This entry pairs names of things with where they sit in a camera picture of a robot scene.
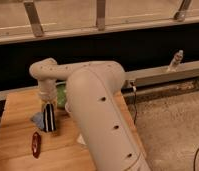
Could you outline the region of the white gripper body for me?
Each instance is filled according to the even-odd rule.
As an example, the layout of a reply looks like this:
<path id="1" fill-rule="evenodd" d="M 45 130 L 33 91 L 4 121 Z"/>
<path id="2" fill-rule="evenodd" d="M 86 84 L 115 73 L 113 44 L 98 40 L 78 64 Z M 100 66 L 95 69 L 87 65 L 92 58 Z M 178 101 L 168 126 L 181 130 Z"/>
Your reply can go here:
<path id="1" fill-rule="evenodd" d="M 54 102 L 57 97 L 56 82 L 54 80 L 43 80 L 38 82 L 39 97 L 44 102 Z"/>

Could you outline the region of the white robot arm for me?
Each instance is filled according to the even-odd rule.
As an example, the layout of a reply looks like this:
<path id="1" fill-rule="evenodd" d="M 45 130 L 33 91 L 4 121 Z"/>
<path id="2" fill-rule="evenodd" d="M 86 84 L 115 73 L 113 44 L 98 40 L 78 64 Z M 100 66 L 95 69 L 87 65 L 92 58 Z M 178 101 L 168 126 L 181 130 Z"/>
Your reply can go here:
<path id="1" fill-rule="evenodd" d="M 64 80 L 67 104 L 97 171 L 151 171 L 114 100 L 125 83 L 125 71 L 119 63 L 59 65 L 48 58 L 33 63 L 29 72 L 38 81 L 46 132 L 55 129 L 56 82 Z"/>

